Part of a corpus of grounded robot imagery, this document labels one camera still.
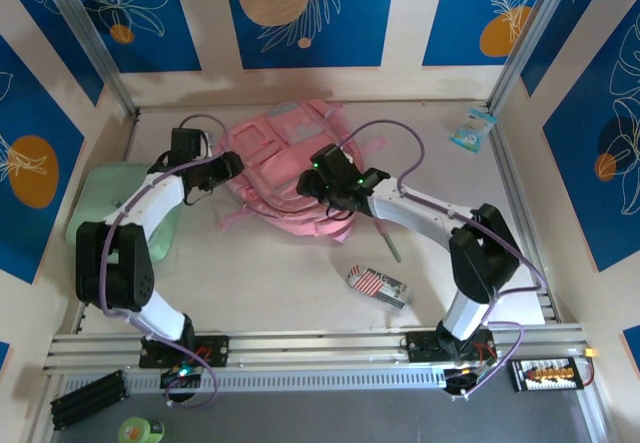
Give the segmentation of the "aluminium mounting rail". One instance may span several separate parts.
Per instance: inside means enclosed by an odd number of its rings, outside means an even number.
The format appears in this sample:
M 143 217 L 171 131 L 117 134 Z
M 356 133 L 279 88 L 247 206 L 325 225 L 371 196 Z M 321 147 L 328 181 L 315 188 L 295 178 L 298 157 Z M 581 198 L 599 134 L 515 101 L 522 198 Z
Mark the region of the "aluminium mounting rail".
M 578 324 L 527 325 L 524 332 L 492 323 L 493 344 L 500 357 L 517 340 L 514 355 L 578 357 L 588 347 Z M 330 331 L 230 332 L 229 356 L 224 371 L 329 370 L 355 368 L 406 368 L 403 348 L 409 328 Z M 46 355 L 43 372 L 51 375 L 108 373 L 117 369 L 151 370 L 138 365 L 141 337 L 133 333 L 56 335 Z

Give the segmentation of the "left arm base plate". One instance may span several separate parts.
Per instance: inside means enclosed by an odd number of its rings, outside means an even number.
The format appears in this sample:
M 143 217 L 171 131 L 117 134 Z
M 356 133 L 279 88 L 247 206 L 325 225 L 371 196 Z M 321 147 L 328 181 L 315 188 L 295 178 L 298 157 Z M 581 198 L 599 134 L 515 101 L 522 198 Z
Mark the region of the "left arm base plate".
M 230 338 L 226 335 L 196 336 L 189 349 L 205 360 L 213 368 L 222 368 L 227 364 Z M 138 365 L 144 369 L 168 369 L 187 364 L 201 367 L 192 357 L 164 343 L 153 340 L 141 340 Z

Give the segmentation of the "black ribbed block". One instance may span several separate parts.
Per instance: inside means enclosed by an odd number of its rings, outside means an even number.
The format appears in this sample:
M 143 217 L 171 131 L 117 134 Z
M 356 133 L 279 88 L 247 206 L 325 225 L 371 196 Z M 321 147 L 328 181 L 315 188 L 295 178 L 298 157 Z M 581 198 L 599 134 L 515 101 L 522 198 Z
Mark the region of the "black ribbed block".
M 55 431 L 61 431 L 129 397 L 125 372 L 107 374 L 50 402 Z

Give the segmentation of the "black power distribution board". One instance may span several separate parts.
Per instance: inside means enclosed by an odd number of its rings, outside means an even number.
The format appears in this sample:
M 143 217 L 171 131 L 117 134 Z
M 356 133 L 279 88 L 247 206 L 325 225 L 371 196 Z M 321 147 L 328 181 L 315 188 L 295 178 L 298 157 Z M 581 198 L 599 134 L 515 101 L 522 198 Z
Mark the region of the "black power distribution board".
M 516 393 L 584 388 L 573 357 L 510 359 L 507 369 Z

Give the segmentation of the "blue white tissue pack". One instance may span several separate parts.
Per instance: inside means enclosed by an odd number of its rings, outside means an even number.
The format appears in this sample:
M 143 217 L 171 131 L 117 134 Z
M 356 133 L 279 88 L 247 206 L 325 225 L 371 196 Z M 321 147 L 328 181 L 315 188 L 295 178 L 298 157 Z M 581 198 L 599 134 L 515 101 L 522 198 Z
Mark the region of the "blue white tissue pack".
M 450 135 L 449 139 L 470 152 L 478 153 L 484 139 L 496 123 L 497 118 L 484 109 L 470 108 L 464 123 Z

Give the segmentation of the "flag print pencil case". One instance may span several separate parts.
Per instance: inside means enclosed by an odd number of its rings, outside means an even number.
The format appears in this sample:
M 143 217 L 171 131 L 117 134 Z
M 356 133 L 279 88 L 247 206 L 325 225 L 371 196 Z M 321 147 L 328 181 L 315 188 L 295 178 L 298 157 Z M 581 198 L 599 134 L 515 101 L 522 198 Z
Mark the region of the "flag print pencil case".
M 403 309 L 412 299 L 408 285 L 365 266 L 353 266 L 346 281 L 354 291 L 397 309 Z

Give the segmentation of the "small circuit board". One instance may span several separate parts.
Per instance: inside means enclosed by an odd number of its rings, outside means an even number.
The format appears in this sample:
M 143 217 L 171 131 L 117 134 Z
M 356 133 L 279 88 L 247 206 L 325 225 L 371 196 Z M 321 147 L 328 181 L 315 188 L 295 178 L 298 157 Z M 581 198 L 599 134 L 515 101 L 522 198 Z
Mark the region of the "small circuit board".
M 182 365 L 173 367 L 160 375 L 162 390 L 199 388 L 202 375 L 193 367 Z
M 480 381 L 481 377 L 473 369 L 447 369 L 444 371 L 444 391 L 453 397 L 464 397 Z

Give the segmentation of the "mint green zip case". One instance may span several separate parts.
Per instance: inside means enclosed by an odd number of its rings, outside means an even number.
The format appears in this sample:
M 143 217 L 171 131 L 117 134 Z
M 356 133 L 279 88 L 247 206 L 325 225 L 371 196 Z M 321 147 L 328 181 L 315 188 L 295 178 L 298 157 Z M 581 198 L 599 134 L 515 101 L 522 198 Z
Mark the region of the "mint green zip case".
M 65 240 L 76 248 L 76 233 L 84 222 L 98 222 L 117 211 L 143 183 L 150 164 L 110 162 L 94 168 L 88 175 L 68 224 Z M 180 208 L 175 207 L 156 228 L 149 241 L 153 263 L 170 251 Z

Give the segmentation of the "green pen with pink cap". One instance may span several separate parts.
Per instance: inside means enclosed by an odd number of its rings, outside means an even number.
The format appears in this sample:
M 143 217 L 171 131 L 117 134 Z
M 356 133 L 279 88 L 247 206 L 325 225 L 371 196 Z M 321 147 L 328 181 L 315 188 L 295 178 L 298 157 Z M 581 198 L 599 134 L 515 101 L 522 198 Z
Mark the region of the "green pen with pink cap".
M 402 257 L 390 235 L 390 233 L 386 230 L 386 228 L 384 227 L 384 225 L 382 224 L 382 222 L 380 220 L 375 220 L 374 221 L 376 229 L 378 231 L 378 233 L 380 234 L 380 236 L 383 238 L 383 240 L 385 241 L 388 249 L 390 250 L 394 260 L 397 263 L 401 263 L 402 262 Z

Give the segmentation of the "pink backpack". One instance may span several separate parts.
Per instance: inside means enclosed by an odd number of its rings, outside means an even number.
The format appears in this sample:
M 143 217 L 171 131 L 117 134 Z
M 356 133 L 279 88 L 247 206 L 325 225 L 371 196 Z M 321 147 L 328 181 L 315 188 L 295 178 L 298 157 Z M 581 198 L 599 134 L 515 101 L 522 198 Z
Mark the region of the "pink backpack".
M 223 141 L 240 156 L 244 171 L 226 186 L 242 207 L 220 220 L 221 229 L 257 215 L 296 236 L 345 242 L 355 219 L 328 217 L 325 206 L 299 195 L 296 186 L 313 154 L 350 133 L 343 105 L 318 99 L 283 103 L 230 128 Z

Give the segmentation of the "green tape roll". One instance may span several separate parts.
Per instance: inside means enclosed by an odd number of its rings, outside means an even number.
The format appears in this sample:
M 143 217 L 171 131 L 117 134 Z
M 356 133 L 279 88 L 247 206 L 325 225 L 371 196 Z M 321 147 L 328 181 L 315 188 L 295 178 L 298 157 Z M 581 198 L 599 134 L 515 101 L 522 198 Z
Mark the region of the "green tape roll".
M 118 430 L 119 443 L 161 443 L 164 436 L 160 421 L 142 417 L 126 419 Z

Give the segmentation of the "aluminium frame post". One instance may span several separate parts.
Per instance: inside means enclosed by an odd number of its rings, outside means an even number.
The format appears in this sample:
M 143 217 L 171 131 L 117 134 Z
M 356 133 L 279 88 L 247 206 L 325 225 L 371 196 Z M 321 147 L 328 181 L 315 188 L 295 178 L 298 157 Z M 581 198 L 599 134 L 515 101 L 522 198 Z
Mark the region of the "aluminium frame post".
M 536 92 L 590 1 L 537 0 L 488 98 L 490 114 L 501 111 L 517 82 L 527 96 Z
M 81 0 L 53 0 L 103 83 L 125 114 L 136 120 L 138 107 L 120 78 L 120 72 Z

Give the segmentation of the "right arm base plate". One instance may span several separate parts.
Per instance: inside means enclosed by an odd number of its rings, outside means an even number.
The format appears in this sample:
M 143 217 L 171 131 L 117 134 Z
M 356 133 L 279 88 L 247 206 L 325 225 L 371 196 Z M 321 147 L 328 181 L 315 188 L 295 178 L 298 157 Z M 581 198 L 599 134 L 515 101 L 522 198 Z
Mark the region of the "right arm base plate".
M 438 326 L 435 330 L 407 332 L 403 348 L 410 363 L 492 361 L 497 358 L 496 350 L 489 345 L 493 340 L 488 329 L 477 329 L 469 338 L 457 339 Z

